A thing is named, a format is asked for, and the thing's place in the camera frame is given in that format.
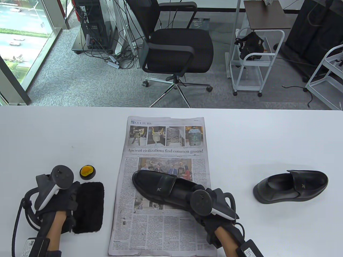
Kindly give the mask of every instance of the street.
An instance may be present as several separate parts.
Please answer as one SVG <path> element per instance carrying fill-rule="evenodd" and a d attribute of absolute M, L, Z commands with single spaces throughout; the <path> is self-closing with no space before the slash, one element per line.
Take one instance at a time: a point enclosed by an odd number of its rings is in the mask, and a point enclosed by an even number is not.
<path fill-rule="evenodd" d="M 8 28 L 36 33 L 52 32 L 49 21 L 43 10 L 28 10 L 11 12 L 13 6 L 0 5 L 0 28 Z"/>
<path fill-rule="evenodd" d="M 24 41 L 13 40 L 14 37 L 25 38 Z M 43 46 L 45 45 L 47 38 L 42 37 L 28 37 L 11 34 L 0 33 L 0 56 L 3 59 L 10 58 L 13 56 L 18 57 L 23 55 L 23 63 L 19 63 L 19 66 L 31 67 L 33 62 L 36 60 Z M 19 42 L 20 46 L 10 46 L 9 42 Z"/>

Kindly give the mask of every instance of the black loafer shoe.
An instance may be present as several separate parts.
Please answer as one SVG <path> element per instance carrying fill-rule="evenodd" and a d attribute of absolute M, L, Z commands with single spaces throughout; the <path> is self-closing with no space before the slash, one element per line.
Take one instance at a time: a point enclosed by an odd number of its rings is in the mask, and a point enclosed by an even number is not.
<path fill-rule="evenodd" d="M 287 170 L 289 173 L 270 176 L 253 190 L 263 204 L 284 201 L 307 201 L 319 195 L 328 185 L 328 177 L 320 171 Z"/>
<path fill-rule="evenodd" d="M 187 194 L 197 184 L 151 170 L 138 170 L 132 176 L 132 182 L 137 191 L 149 201 L 157 204 L 168 204 L 176 208 L 190 211 L 187 204 Z"/>

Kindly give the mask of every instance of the newspaper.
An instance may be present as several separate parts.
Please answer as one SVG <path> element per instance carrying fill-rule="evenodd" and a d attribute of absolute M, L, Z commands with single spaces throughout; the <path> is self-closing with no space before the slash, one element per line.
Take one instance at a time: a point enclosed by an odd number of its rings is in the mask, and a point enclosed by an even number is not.
<path fill-rule="evenodd" d="M 132 175 L 140 169 L 211 187 L 204 118 L 128 118 L 108 254 L 217 256 L 192 215 L 137 192 Z"/>

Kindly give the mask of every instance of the shoe sole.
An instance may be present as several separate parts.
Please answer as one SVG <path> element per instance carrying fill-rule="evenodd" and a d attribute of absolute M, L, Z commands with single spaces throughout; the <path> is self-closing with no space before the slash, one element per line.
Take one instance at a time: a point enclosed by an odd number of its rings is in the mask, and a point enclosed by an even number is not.
<path fill-rule="evenodd" d="M 256 198 L 257 201 L 259 201 L 260 203 L 262 204 L 274 204 L 274 203 L 280 203 L 280 202 L 305 202 L 305 201 L 308 201 L 308 200 L 311 200 L 313 198 L 315 198 L 316 196 L 320 195 L 321 192 L 323 192 L 326 187 L 328 185 L 326 184 L 326 186 L 324 187 L 324 189 L 322 191 L 320 191 L 318 194 L 316 194 L 315 196 L 312 196 L 312 197 L 308 197 L 308 198 L 284 198 L 284 199 L 278 199 L 278 200 L 273 200 L 273 201 L 267 201 L 267 200 L 264 200 L 258 193 L 257 191 L 257 185 L 254 187 L 253 189 L 253 194 L 254 194 L 254 197 Z"/>

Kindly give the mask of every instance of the chair seat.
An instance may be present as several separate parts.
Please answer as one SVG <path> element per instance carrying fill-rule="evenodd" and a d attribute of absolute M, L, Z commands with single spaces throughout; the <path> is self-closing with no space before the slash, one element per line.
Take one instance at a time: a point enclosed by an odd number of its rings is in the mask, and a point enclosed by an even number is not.
<path fill-rule="evenodd" d="M 158 45 L 191 46 L 194 48 L 194 59 L 187 69 L 189 73 L 207 72 L 213 60 L 213 44 L 206 30 L 187 28 L 166 28 L 156 30 L 149 40 Z M 147 57 L 147 67 L 156 73 L 181 72 L 186 64 L 189 53 L 163 52 L 150 50 Z"/>

